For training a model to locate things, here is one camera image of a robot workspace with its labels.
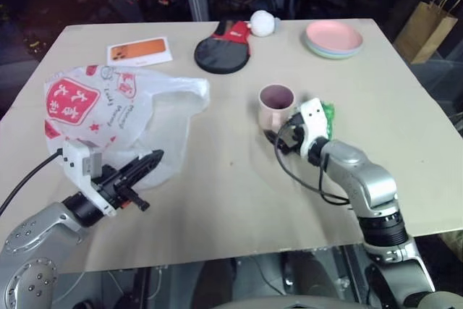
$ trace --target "table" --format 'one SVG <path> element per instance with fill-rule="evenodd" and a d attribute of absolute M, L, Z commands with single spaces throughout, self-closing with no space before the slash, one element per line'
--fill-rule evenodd
<path fill-rule="evenodd" d="M 204 77 L 211 104 L 193 117 L 182 172 L 115 219 L 103 219 L 61 271 L 100 271 L 255 253 L 356 243 L 354 214 L 302 189 L 276 163 L 256 125 L 258 91 L 283 82 L 299 100 L 335 104 L 334 136 L 363 149 L 397 181 L 413 235 L 463 227 L 463 142 L 372 20 L 343 20 L 363 35 L 364 49 L 331 61 L 310 53 L 300 36 L 309 21 L 283 21 L 267 38 L 250 37 L 248 64 L 212 75 L 193 61 L 196 44 L 216 23 L 137 23 L 67 27 L 0 122 L 0 185 L 8 192 L 48 152 L 43 83 L 79 65 L 105 64 L 106 47 L 167 36 L 174 60 L 149 67 L 172 76 Z M 292 170 L 315 184 L 318 170 L 294 156 Z M 326 180 L 324 187 L 341 190 Z M 58 164 L 34 177 L 1 217 L 0 240 L 47 204 L 76 191 Z"/>

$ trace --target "stacked plates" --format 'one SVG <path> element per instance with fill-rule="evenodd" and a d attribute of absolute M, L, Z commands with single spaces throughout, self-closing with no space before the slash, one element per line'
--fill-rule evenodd
<path fill-rule="evenodd" d="M 332 20 L 310 23 L 305 43 L 316 54 L 329 59 L 345 59 L 358 54 L 363 38 L 350 25 Z"/>

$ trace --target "white plastic bag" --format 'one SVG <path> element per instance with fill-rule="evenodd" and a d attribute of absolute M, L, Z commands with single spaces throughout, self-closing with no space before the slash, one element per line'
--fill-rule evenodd
<path fill-rule="evenodd" d="M 64 139 L 89 140 L 116 169 L 152 150 L 164 150 L 156 169 L 135 188 L 149 188 L 182 165 L 190 117 L 209 103 L 204 79 L 169 77 L 130 67 L 88 66 L 45 84 L 45 134 L 50 152 Z"/>

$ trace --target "ceramic cup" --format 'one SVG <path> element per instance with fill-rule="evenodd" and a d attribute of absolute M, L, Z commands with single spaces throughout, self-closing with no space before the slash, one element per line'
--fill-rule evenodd
<path fill-rule="evenodd" d="M 263 130 L 278 132 L 291 116 L 294 93 L 284 85 L 268 85 L 259 92 L 259 126 Z"/>

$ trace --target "brown paper bag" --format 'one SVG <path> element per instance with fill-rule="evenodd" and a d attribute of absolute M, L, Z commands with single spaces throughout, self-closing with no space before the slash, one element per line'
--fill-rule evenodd
<path fill-rule="evenodd" d="M 443 6 L 448 0 L 438 4 L 420 2 L 407 24 L 394 41 L 394 47 L 409 63 L 424 63 L 440 46 L 458 20 L 449 12 L 461 1 L 457 0 L 446 12 Z"/>

